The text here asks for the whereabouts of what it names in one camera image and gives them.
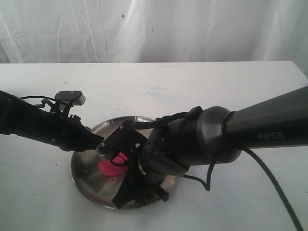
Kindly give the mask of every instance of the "white tabletop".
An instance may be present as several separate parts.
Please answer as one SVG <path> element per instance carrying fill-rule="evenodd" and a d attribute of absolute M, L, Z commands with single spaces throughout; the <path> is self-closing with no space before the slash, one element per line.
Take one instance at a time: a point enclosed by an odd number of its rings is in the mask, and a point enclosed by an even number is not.
<path fill-rule="evenodd" d="M 239 110 L 308 84 L 292 62 L 174 64 L 1 64 L 0 89 L 16 96 L 81 90 L 72 113 L 89 127 L 113 117 L 156 118 L 219 105 Z M 308 229 L 308 148 L 258 149 Z M 72 153 L 0 136 L 0 230 L 295 230 L 270 180 L 247 154 L 216 165 L 212 189 L 182 179 L 169 201 L 135 210 L 100 207 L 71 179 Z M 207 166 L 190 175 L 205 179 Z"/>

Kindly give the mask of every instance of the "white curtain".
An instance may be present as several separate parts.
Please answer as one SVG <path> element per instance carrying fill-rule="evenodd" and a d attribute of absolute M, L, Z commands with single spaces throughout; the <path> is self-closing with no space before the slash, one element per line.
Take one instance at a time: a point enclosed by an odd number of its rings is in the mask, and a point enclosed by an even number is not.
<path fill-rule="evenodd" d="M 307 28 L 307 0 L 0 1 L 11 63 L 293 60 L 308 75 Z"/>

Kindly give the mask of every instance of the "metal plate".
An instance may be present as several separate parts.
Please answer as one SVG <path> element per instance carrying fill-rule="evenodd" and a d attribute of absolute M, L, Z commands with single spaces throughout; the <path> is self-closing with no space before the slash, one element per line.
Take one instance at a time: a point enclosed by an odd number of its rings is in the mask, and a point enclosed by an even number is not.
<path fill-rule="evenodd" d="M 149 119 L 142 116 L 124 116 L 107 120 L 100 123 L 92 129 L 92 132 L 105 139 L 125 120 L 132 120 L 134 122 L 150 122 Z M 151 130 L 139 130 L 145 137 L 149 137 Z M 116 208 L 111 200 L 116 195 L 122 184 L 125 175 L 113 177 L 105 176 L 99 169 L 99 157 L 95 150 L 87 150 L 84 152 L 74 152 L 71 160 L 72 176 L 79 191 L 91 201 L 107 208 Z M 166 191 L 170 191 L 175 185 L 179 177 L 167 176 L 161 187 Z M 140 202 L 131 201 L 127 203 L 122 209 L 138 208 L 157 201 L 158 198 L 152 198 L 143 204 Z"/>

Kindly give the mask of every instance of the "black arm segment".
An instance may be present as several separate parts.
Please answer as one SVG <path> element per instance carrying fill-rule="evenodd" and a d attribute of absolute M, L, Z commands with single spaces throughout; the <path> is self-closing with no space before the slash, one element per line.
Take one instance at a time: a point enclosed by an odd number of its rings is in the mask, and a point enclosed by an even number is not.
<path fill-rule="evenodd" d="M 308 87 L 234 112 L 225 135 L 250 148 L 308 145 Z"/>
<path fill-rule="evenodd" d="M 0 134 L 15 134 L 60 147 L 64 151 L 96 149 L 103 137 L 84 127 L 78 116 L 48 113 L 0 91 Z"/>

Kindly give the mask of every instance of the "pink object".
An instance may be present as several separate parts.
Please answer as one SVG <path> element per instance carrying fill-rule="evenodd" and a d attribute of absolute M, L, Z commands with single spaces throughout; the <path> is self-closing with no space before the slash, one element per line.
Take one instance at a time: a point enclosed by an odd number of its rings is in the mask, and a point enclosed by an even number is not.
<path fill-rule="evenodd" d="M 113 159 L 113 162 L 116 164 L 122 164 L 127 160 L 128 158 L 123 153 L 119 153 L 119 155 Z M 128 167 L 126 165 L 115 166 L 110 162 L 110 160 L 101 160 L 99 163 L 99 168 L 105 176 L 111 177 L 110 181 L 113 181 L 112 177 L 120 176 L 128 171 Z"/>

